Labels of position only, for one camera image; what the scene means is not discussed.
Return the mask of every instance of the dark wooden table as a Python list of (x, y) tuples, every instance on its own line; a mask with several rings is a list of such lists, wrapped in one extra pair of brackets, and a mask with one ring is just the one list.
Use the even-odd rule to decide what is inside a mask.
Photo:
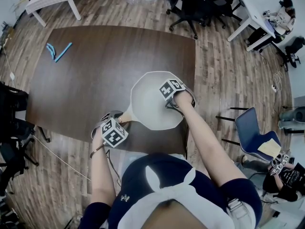
[[(191, 89), (194, 85), (195, 40), (122, 26), (80, 26), (54, 29), (30, 86), (26, 120), (56, 133), (91, 142), (94, 125), (111, 110), (127, 110), (130, 90), (149, 71), (170, 71)], [(146, 153), (184, 153), (186, 124), (151, 131), (138, 122), (119, 149)]]

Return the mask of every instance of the cable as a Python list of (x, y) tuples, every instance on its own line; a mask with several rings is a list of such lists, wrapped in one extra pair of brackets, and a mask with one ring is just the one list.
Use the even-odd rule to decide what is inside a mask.
[(275, 104), (276, 104), (276, 98), (277, 98), (277, 93), (278, 93), (278, 91), (279, 92), (281, 92), (282, 91), (282, 78), (283, 78), (283, 74), (278, 70), (278, 68), (277, 68), (277, 64), (276, 64), (276, 61), (275, 61), (275, 55), (274, 55), (274, 53), (272, 53), (272, 55), (273, 55), (273, 59), (274, 59), (274, 62), (275, 62), (275, 66), (276, 66), (276, 70), (277, 70), (277, 73), (275, 73), (275, 74), (273, 74), (273, 72), (272, 72), (272, 68), (271, 68), (271, 65), (270, 65), (270, 63), (269, 63), (269, 61), (260, 53), (260, 55), (262, 56), (262, 58), (263, 58), (263, 62), (264, 62), (264, 64), (267, 64), (268, 66), (269, 66), (269, 69), (270, 69), (270, 72), (271, 72), (271, 75), (273, 76), (273, 82), (274, 82), (274, 84), (275, 84), (275, 86), (276, 86), (276, 89), (277, 89), (277, 91), (275, 92), (275, 99), (274, 99), (274, 104), (273, 104), (273, 110), (277, 113), (277, 114), (279, 114), (279, 112), (278, 111), (276, 111), (276, 109), (275, 109)]
[(277, 73), (275, 73), (274, 74), (274, 81), (275, 81), (275, 85), (276, 85), (276, 87), (277, 87), (277, 89), (278, 89), (278, 91), (282, 91), (282, 78), (283, 78), (283, 74), (282, 74), (282, 72), (280, 72), (279, 70), (278, 70), (278, 68), (277, 68), (277, 63), (276, 63), (276, 60), (275, 60), (275, 55), (274, 55), (274, 53), (272, 53), (272, 55), (273, 55), (273, 59), (274, 59), (274, 62), (275, 62), (275, 66), (276, 66), (276, 70), (277, 70)]
[[(76, 169), (74, 169), (72, 166), (70, 166), (67, 162), (65, 162), (65, 161), (63, 161), (59, 156), (57, 156), (55, 153), (53, 153), (41, 140), (39, 140), (35, 135), (33, 135), (33, 137), (35, 138), (35, 139), (37, 139), (46, 149), (48, 149), (54, 156), (56, 156), (60, 161), (62, 161), (63, 163), (65, 163), (67, 166), (69, 166), (71, 169), (73, 169), (76, 173), (78, 173), (78, 174), (80, 174), (81, 176), (83, 176), (83, 177), (85, 177), (86, 179), (88, 179), (89, 181), (91, 181), (88, 177), (86, 177), (84, 174), (82, 174), (81, 172), (79, 172), (79, 171), (77, 171)], [(112, 169), (114, 170), (114, 172), (115, 172), (115, 174), (117, 175), (117, 180), (116, 180), (116, 182), (117, 182), (117, 184), (120, 186), (120, 187), (122, 187), (121, 186), (121, 184), (122, 184), (122, 181), (121, 181), (121, 177), (120, 177), (120, 175), (118, 174), (118, 172), (115, 170), (115, 168), (114, 168), (114, 166), (113, 166), (113, 163), (112, 163), (112, 161), (111, 161), (111, 159), (110, 159), (110, 149), (108, 149), (108, 151), (106, 152), (106, 157), (109, 159), (109, 163), (110, 163), (110, 165), (111, 165), (111, 167), (112, 167)]]
[(58, 159), (60, 159), (63, 163), (65, 163), (67, 166), (69, 166), (71, 169), (73, 169), (76, 173), (80, 174), (81, 176), (85, 177), (86, 179), (88, 179), (89, 181), (91, 181), (89, 178), (87, 178), (85, 175), (83, 175), (81, 172), (77, 171), (76, 169), (74, 169), (72, 166), (70, 166), (68, 163), (66, 163), (65, 161), (63, 161), (60, 157), (58, 157), (55, 153), (53, 153), (45, 144), (42, 143), (41, 140), (39, 140), (35, 135), (33, 135), (34, 138), (36, 138), (46, 149), (48, 149), (53, 155), (55, 155)]
[(288, 107), (288, 106), (282, 106), (283, 109), (296, 109), (296, 108), (302, 108), (304, 106), (297, 106), (297, 107)]
[(9, 65), (10, 73), (13, 73), (13, 72), (11, 71), (11, 68), (10, 68), (10, 62), (9, 62), (8, 56), (6, 55), (6, 52), (5, 52), (5, 48), (4, 48), (4, 46), (3, 46), (3, 50), (4, 50), (4, 54), (5, 54), (6, 60), (7, 60), (8, 65)]
[(119, 173), (115, 170), (115, 168), (114, 168), (114, 166), (113, 166), (113, 163), (112, 163), (112, 161), (111, 161), (111, 159), (110, 159), (110, 149), (108, 149), (108, 151), (106, 152), (106, 157), (109, 159), (109, 163), (110, 163), (112, 169), (114, 170), (115, 174), (116, 174), (117, 177), (118, 177), (118, 178), (116, 179), (116, 183), (117, 183), (120, 187), (122, 187), (122, 186), (121, 186), (121, 184), (122, 184), (121, 177), (120, 177)]

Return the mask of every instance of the white collar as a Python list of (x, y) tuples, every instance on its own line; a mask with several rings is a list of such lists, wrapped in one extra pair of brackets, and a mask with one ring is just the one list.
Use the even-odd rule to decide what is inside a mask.
[(220, 207), (198, 195), (195, 188), (189, 185), (196, 176), (195, 168), (187, 173), (182, 183), (164, 188), (160, 188), (160, 180), (149, 166), (145, 172), (147, 182), (154, 192), (139, 199), (126, 212), (118, 229), (141, 229), (156, 207), (170, 199), (182, 204), (208, 229), (235, 228), (233, 220)]

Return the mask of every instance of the blue chair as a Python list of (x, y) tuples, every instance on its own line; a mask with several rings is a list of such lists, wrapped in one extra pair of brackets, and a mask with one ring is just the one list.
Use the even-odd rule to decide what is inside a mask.
[(258, 148), (261, 144), (271, 140), (271, 138), (276, 141), (279, 146), (281, 145), (280, 140), (277, 137), (275, 131), (270, 131), (267, 134), (260, 134), (259, 126), (257, 122), (257, 116), (255, 108), (231, 108), (237, 110), (246, 110), (243, 114), (238, 116), (236, 119), (226, 118), (222, 116), (216, 116), (218, 119), (234, 121), (237, 129), (237, 134), (239, 138), (239, 143), (230, 140), (222, 139), (225, 142), (239, 145), (241, 149), (254, 157), (260, 158), (265, 161), (272, 161), (273, 157), (266, 155), (260, 151)]

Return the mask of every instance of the wooden floor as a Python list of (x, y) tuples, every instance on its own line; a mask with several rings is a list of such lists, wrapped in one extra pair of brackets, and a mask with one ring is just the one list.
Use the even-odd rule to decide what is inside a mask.
[[(54, 28), (79, 25), (121, 25), (169, 32), (171, 23), (178, 17), (166, 15), (169, 2), (155, 0), (153, 4), (129, 5), (125, 0), (74, 0), (82, 17), (77, 21), (67, 2), (46, 7), (41, 17), (47, 23), (42, 27), (37, 20), (24, 15), (16, 27), (15, 34), (7, 47), (10, 67), (16, 75), (15, 86), (29, 91), (39, 55)], [(288, 74), (280, 68), (281, 59), (275, 49), (264, 50), (264, 63), (260, 54), (246, 52), (244, 39), (250, 35), (246, 29), (232, 42), (227, 37), (238, 27), (238, 21), (224, 18), (227, 28), (213, 21), (211, 27), (202, 28), (196, 24), (199, 39), (196, 41), (195, 95), (197, 110), (210, 125), (218, 139), (237, 141), (234, 125), (229, 121), (218, 121), (215, 116), (237, 117), (242, 111), (229, 110), (232, 106), (255, 107), (262, 133), (275, 130), (283, 149), (289, 149), (290, 138), (277, 127), (277, 113), (280, 106), (292, 102)], [(172, 33), (192, 37), (187, 23), (175, 26)], [(9, 85), (10, 73), (5, 56), (0, 57), (0, 80)], [(272, 91), (273, 74), (282, 72), (283, 89), (277, 95)], [(90, 177), (89, 143), (74, 140), (48, 132), (52, 142), (47, 146), (72, 167)], [(232, 159), (242, 152), (238, 146), (222, 142)], [(10, 182), (8, 191), (14, 208), (28, 228), (62, 229), (73, 215), (81, 214), (89, 204), (91, 183), (51, 154), (38, 141), (29, 147), (31, 155), (40, 163), (39, 167), (29, 164), (24, 175)], [(123, 152), (111, 151), (116, 167)], [(199, 170), (203, 165), (198, 152), (189, 139), (189, 160)]]

